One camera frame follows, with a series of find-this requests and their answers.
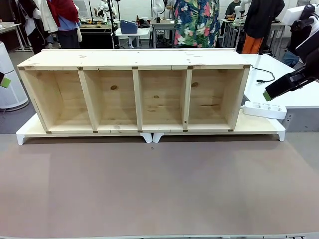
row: wooden cubby shelf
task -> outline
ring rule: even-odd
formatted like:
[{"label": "wooden cubby shelf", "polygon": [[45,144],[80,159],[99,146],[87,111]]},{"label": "wooden cubby shelf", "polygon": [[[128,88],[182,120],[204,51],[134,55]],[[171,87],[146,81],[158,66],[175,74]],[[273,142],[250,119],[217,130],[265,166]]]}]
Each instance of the wooden cubby shelf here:
[{"label": "wooden cubby shelf", "polygon": [[112,134],[233,131],[250,65],[234,49],[44,50],[18,68],[46,132]]}]

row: floral dress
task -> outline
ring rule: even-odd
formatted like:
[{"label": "floral dress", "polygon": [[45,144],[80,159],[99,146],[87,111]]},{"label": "floral dress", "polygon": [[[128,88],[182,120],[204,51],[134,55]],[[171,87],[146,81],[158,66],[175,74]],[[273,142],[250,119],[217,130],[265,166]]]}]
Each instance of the floral dress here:
[{"label": "floral dress", "polygon": [[174,45],[215,47],[219,36],[219,0],[177,0]]}]

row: shelf compartment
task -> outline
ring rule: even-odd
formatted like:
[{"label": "shelf compartment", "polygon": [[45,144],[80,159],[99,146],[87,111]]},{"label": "shelf compartment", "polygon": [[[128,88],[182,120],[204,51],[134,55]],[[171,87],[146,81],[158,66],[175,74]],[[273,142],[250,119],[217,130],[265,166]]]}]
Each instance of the shelf compartment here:
[{"label": "shelf compartment", "polygon": [[234,130],[244,72],[245,69],[193,70],[189,131]]},{"label": "shelf compartment", "polygon": [[92,132],[77,71],[25,71],[23,76],[48,132]]},{"label": "shelf compartment", "polygon": [[102,133],[137,132],[132,71],[84,71],[83,75],[94,130]]},{"label": "shelf compartment", "polygon": [[182,85],[186,70],[139,70],[143,132],[183,130]]}]

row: white power strip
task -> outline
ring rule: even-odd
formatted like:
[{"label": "white power strip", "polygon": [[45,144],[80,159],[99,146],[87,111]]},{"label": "white power strip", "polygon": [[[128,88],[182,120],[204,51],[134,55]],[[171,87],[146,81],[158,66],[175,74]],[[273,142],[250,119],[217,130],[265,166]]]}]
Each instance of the white power strip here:
[{"label": "white power strip", "polygon": [[243,107],[243,113],[250,116],[283,120],[286,117],[287,109],[285,106],[246,101]]}]

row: desk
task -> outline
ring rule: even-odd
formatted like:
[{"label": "desk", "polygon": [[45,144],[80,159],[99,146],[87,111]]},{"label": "desk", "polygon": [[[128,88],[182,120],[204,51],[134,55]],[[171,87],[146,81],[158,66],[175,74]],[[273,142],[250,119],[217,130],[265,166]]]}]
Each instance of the desk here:
[{"label": "desk", "polygon": [[153,28],[153,48],[156,48],[157,41],[157,30],[173,30],[175,31],[174,20],[161,20],[157,23],[156,20],[151,21],[151,26]]},{"label": "desk", "polygon": [[136,39],[136,43],[137,43],[137,48],[140,48],[140,43],[139,43],[139,37],[140,36],[147,36],[150,32],[151,28],[148,27],[148,28],[138,28],[138,33],[136,34],[125,34],[125,33],[122,33],[121,31],[121,28],[117,29],[115,31],[115,35],[116,36],[128,36],[129,37],[129,46],[130,48],[134,48],[133,47],[133,39]]},{"label": "desk", "polygon": [[[233,24],[234,21],[228,21],[226,19],[223,19],[222,21],[226,23],[222,43],[223,47],[235,47],[237,49],[239,42],[239,34],[237,34],[237,32],[240,33],[243,30],[245,21],[241,21],[237,25]],[[281,35],[279,36],[279,42],[276,45],[275,43],[279,31],[281,32]],[[267,43],[269,44],[269,51],[275,56],[278,53],[279,47],[283,41],[284,32],[285,25],[283,23],[272,23]]]},{"label": "desk", "polygon": [[[293,68],[290,68],[269,55],[242,54],[242,56],[254,67],[271,71],[276,79],[294,71]],[[260,84],[256,82],[258,79],[270,80],[271,75],[263,71],[251,69],[245,88],[245,97],[249,101],[265,103],[266,100],[263,93],[265,88],[272,82]],[[288,113],[282,123],[287,132],[318,131],[318,95],[319,83],[312,82],[296,91],[289,91],[273,99],[270,103],[286,106]]]},{"label": "desk", "polygon": [[114,42],[112,38],[112,26],[83,24],[80,26],[82,34],[82,42],[80,46],[82,49],[113,49]]},{"label": "desk", "polygon": [[288,142],[196,139],[8,145],[0,153],[1,237],[268,239],[318,231],[319,175]]},{"label": "desk", "polygon": [[19,40],[21,51],[25,51],[20,35],[19,35],[19,31],[18,31],[18,26],[20,26],[21,23],[15,24],[13,22],[0,22],[0,24],[3,26],[3,30],[0,30],[0,34],[8,32],[8,31],[15,31]]}]

